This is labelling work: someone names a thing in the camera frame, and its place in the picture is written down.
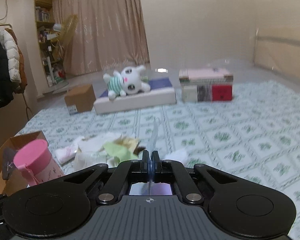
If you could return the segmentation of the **brown jacket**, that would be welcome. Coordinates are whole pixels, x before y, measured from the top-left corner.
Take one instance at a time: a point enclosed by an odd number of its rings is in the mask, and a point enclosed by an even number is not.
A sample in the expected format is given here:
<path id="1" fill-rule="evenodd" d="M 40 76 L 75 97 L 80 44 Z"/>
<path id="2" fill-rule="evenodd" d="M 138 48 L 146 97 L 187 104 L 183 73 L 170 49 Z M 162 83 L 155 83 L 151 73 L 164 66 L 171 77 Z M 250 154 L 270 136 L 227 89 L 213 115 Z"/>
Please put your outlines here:
<path id="1" fill-rule="evenodd" d="M 15 94 L 23 94 L 27 86 L 27 78 L 26 78 L 25 68 L 24 68 L 24 56 L 21 52 L 21 49 L 18 46 L 18 40 L 15 36 L 14 31 L 10 28 L 5 28 L 5 30 L 13 37 L 13 40 L 17 45 L 18 53 L 19 53 L 19 74 L 20 74 L 21 82 L 19 83 L 18 86 L 15 85 L 14 92 Z"/>

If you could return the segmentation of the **open brown cardboard tray box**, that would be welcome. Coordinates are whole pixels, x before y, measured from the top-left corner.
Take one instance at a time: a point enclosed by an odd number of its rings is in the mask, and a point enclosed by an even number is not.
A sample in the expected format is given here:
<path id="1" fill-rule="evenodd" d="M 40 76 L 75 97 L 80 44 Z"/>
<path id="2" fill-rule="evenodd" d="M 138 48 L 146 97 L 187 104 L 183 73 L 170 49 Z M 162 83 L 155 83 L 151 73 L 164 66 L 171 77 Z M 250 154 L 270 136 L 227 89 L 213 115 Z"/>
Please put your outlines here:
<path id="1" fill-rule="evenodd" d="M 0 148 L 0 194 L 7 196 L 27 187 L 28 183 L 13 165 L 14 154 L 29 142 L 46 139 L 42 131 L 11 137 Z"/>

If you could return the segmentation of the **yellow-green cloth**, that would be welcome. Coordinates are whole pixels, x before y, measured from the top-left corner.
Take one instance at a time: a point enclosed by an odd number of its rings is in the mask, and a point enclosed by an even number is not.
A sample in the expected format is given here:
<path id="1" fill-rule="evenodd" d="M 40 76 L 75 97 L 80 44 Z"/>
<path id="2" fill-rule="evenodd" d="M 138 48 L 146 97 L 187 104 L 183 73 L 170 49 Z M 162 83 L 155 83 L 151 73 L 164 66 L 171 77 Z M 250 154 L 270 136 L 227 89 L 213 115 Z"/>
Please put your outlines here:
<path id="1" fill-rule="evenodd" d="M 114 142 L 106 142 L 103 148 L 109 167 L 117 167 L 123 161 L 138 159 L 139 153 L 145 149 L 139 145 L 139 139 L 131 137 L 122 137 Z"/>

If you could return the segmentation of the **small closed cardboard box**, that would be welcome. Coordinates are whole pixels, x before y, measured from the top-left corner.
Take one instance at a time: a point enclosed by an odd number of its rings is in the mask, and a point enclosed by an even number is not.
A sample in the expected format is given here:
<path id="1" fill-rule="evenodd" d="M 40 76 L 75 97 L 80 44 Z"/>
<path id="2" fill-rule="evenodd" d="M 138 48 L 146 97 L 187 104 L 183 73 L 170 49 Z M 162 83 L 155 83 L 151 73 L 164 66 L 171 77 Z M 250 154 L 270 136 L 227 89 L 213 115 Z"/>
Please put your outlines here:
<path id="1" fill-rule="evenodd" d="M 91 111 L 96 100 L 93 85 L 81 85 L 71 89 L 64 100 L 70 115 Z"/>

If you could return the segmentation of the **stack of books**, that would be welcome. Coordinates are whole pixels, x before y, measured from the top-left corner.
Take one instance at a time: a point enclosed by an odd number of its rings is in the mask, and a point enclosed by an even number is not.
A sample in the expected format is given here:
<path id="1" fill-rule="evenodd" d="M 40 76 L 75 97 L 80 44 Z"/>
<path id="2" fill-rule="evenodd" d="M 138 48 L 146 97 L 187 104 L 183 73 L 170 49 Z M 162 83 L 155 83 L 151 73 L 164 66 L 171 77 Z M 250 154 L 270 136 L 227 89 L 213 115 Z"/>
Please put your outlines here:
<path id="1" fill-rule="evenodd" d="M 234 76 L 225 68 L 179 71 L 183 102 L 231 101 Z"/>

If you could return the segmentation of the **green floral tablecloth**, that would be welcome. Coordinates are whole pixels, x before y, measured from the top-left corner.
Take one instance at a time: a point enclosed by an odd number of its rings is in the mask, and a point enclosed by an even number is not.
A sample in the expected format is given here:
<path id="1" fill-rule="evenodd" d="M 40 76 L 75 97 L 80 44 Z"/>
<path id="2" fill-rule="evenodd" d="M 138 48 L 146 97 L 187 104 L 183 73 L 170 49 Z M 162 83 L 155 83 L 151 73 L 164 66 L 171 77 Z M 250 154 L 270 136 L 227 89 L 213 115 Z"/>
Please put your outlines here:
<path id="1" fill-rule="evenodd" d="M 160 155 L 184 148 L 190 166 L 203 162 L 288 195 L 297 209 L 292 233 L 300 238 L 300 95 L 277 82 L 235 85 L 230 102 L 178 101 L 102 115 L 44 109 L 21 132 L 42 131 L 54 149 L 102 132 L 134 135 L 145 145 L 155 121 Z"/>

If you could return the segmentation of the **white plush cat toy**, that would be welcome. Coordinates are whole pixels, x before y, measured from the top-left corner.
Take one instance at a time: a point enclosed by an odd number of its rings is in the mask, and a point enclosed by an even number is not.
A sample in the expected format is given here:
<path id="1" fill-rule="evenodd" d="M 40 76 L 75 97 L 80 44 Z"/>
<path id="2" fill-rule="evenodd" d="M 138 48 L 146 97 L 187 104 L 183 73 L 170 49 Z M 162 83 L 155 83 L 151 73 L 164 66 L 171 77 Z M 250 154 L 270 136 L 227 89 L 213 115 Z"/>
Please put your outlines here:
<path id="1" fill-rule="evenodd" d="M 147 93 L 151 90 L 148 83 L 142 81 L 141 74 L 146 71 L 144 65 L 137 67 L 126 67 L 120 73 L 115 70 L 113 76 L 103 75 L 103 80 L 107 85 L 108 99 L 115 100 L 118 96 L 128 96 L 140 92 Z"/>

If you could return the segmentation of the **white cloth pile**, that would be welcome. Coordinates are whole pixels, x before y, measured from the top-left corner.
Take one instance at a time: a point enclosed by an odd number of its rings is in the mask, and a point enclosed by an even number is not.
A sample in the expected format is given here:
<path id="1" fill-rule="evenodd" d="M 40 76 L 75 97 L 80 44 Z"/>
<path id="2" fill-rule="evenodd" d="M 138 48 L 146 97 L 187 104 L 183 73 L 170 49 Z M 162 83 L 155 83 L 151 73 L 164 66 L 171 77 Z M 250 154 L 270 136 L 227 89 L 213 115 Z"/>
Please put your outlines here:
<path id="1" fill-rule="evenodd" d="M 121 133 L 108 132 L 79 141 L 78 152 L 73 162 L 74 171 L 83 170 L 99 163 L 108 164 L 109 167 L 116 167 L 120 159 L 107 153 L 104 144 L 118 142 L 121 139 Z"/>

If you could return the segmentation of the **beige curtain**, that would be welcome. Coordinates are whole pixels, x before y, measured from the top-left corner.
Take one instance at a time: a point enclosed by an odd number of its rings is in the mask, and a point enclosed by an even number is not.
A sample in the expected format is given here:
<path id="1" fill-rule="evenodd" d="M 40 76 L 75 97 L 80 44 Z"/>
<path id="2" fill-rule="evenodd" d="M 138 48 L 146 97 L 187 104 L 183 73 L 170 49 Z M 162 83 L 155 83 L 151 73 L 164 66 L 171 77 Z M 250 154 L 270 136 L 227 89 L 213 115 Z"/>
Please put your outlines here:
<path id="1" fill-rule="evenodd" d="M 141 0 L 52 0 L 55 21 L 76 15 L 66 74 L 83 75 L 149 63 Z"/>

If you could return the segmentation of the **pink Hello Kitty cup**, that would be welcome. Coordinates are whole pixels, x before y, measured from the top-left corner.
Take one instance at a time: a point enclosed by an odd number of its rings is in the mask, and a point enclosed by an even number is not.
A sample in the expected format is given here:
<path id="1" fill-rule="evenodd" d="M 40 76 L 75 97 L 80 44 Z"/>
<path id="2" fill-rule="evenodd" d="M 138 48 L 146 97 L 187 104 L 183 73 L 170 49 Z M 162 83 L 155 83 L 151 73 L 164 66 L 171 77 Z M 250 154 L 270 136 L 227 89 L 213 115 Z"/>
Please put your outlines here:
<path id="1" fill-rule="evenodd" d="M 64 176 L 44 139 L 36 139 L 26 144 L 15 154 L 13 163 L 29 186 Z"/>

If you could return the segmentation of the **standing fan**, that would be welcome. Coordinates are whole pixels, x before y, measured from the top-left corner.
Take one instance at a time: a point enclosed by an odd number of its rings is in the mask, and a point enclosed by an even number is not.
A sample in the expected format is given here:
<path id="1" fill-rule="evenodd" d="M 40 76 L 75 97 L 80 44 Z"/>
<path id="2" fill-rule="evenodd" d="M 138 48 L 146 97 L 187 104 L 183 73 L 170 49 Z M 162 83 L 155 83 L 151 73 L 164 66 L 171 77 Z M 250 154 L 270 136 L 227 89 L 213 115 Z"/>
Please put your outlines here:
<path id="1" fill-rule="evenodd" d="M 46 60 L 53 85 L 57 84 L 57 80 L 52 68 L 53 51 L 57 51 L 57 55 L 61 61 L 64 60 L 66 49 L 75 34 L 77 22 L 78 16 L 70 15 L 63 23 L 55 23 L 52 28 L 53 34 L 49 34 L 46 37 Z"/>

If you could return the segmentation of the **white flat box blue top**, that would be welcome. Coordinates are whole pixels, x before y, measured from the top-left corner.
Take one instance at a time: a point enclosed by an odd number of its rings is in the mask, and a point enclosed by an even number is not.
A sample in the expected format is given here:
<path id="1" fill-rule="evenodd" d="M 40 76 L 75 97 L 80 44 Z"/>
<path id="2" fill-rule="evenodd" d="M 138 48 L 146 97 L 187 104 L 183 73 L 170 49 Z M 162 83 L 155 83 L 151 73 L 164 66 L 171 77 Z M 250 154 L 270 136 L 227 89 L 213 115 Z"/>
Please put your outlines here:
<path id="1" fill-rule="evenodd" d="M 114 112 L 130 111 L 140 108 L 173 105 L 176 104 L 176 94 L 168 77 L 149 80 L 151 91 L 138 93 L 124 97 L 117 97 L 109 100 L 108 91 L 94 102 L 94 109 L 97 114 L 108 114 Z"/>

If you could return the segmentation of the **white puffer jacket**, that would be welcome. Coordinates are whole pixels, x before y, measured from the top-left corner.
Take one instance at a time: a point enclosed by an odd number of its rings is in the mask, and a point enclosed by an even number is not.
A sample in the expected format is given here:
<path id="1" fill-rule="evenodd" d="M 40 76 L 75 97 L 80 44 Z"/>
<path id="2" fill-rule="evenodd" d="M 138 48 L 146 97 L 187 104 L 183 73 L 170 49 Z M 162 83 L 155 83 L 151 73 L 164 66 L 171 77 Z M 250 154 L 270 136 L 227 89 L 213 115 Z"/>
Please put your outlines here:
<path id="1" fill-rule="evenodd" d="M 19 53 L 17 45 L 13 37 L 4 29 L 0 29 L 0 43 L 2 48 L 6 51 L 10 80 L 13 83 L 19 84 L 21 78 L 19 74 Z"/>

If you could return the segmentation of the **wooden bookshelf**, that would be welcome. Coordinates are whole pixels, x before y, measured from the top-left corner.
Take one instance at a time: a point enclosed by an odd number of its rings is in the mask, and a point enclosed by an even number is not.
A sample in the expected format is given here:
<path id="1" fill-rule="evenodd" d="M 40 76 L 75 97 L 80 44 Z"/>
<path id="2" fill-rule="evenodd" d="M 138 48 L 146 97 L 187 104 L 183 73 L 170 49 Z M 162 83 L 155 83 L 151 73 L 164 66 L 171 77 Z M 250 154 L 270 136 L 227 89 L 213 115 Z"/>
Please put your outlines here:
<path id="1" fill-rule="evenodd" d="M 49 88 L 55 87 L 63 81 L 62 59 L 58 49 L 57 36 L 54 31 L 55 18 L 53 15 L 52 0 L 34 0 L 36 28 L 40 58 Z"/>

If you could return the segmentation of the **white pink small towel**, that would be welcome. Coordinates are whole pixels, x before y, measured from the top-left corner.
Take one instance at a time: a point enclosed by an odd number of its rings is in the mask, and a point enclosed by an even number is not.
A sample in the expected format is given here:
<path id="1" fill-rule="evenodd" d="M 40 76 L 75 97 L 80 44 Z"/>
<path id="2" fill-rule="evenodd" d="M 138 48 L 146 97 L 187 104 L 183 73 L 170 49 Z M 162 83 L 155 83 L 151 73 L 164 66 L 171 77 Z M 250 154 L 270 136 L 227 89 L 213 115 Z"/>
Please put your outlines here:
<path id="1" fill-rule="evenodd" d="M 84 136 L 77 137 L 69 146 L 59 148 L 54 151 L 54 154 L 61 165 L 74 159 L 76 153 L 79 151 L 79 143 L 85 139 Z"/>

